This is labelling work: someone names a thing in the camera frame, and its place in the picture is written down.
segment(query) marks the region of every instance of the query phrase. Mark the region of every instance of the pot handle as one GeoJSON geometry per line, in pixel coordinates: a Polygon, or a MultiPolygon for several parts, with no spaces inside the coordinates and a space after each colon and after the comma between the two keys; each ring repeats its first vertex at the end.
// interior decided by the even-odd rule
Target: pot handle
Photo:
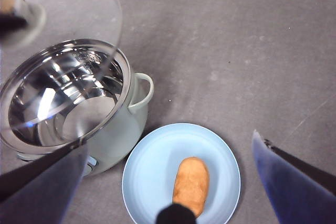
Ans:
{"type": "Polygon", "coordinates": [[[145,106],[152,99],[153,93],[154,93],[154,83],[153,83],[152,78],[150,78],[145,73],[135,73],[134,76],[135,76],[135,79],[136,79],[135,83],[134,83],[134,93],[133,93],[133,97],[131,99],[130,105],[128,106],[128,109],[131,112],[131,114],[135,114],[138,109],[145,106]],[[137,96],[138,89],[139,89],[139,79],[149,82],[149,85],[150,85],[149,92],[144,99],[142,99],[140,102],[137,102],[137,103],[133,104],[133,101],[134,101],[135,97],[137,96]]]}

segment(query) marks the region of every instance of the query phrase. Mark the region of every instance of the gray surface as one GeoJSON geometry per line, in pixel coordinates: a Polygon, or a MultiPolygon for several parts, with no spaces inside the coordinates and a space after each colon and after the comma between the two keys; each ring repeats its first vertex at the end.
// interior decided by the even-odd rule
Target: gray surface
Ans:
{"type": "MultiPolygon", "coordinates": [[[[336,174],[336,0],[120,2],[121,49],[155,82],[145,133],[200,124],[237,157],[242,191],[229,223],[277,223],[252,158],[254,129],[336,174]]],[[[3,77],[20,61],[3,59],[3,77]]],[[[2,154],[3,171],[18,165],[2,154]]],[[[65,223],[131,224],[123,166],[84,179],[65,223]]]]}

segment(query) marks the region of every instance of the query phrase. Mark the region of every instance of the bread roll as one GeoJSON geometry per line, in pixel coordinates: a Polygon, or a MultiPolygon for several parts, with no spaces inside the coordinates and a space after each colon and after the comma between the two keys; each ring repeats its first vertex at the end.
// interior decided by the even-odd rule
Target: bread roll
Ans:
{"type": "Polygon", "coordinates": [[[209,190],[209,172],[205,163],[197,157],[184,159],[177,171],[173,203],[189,208],[200,216],[209,190]]]}

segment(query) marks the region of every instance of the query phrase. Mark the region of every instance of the light blue plate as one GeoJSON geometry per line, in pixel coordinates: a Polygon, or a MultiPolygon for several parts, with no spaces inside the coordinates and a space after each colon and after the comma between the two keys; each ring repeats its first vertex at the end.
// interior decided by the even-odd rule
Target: light blue plate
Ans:
{"type": "Polygon", "coordinates": [[[238,203],[240,174],[227,144],[212,131],[189,123],[161,127],[134,148],[123,177],[126,209],[137,224],[155,224],[156,215],[172,203],[181,161],[199,157],[210,174],[209,193],[197,224],[225,224],[238,203]]]}

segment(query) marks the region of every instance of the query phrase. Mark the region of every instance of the stainless steel pot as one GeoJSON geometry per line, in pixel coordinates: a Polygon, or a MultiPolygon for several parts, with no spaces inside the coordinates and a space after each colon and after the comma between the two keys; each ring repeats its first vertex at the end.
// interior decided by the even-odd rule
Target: stainless steel pot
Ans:
{"type": "Polygon", "coordinates": [[[101,71],[111,47],[99,40],[65,41],[14,71],[1,92],[1,138],[21,159],[35,160],[81,138],[89,145],[86,174],[93,175],[132,150],[144,129],[154,84],[148,75],[134,73],[119,49],[101,71]],[[149,82],[147,94],[139,80],[149,82]]]}

